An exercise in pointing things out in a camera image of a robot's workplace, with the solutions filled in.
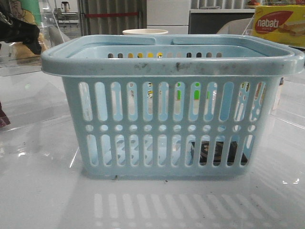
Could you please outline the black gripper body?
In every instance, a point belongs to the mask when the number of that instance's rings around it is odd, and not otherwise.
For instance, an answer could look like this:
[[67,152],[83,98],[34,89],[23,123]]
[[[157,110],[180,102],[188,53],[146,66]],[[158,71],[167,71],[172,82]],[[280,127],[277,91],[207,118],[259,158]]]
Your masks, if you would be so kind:
[[42,47],[39,44],[40,30],[34,24],[21,21],[13,16],[8,4],[0,5],[0,41],[22,42],[34,54],[41,54]]

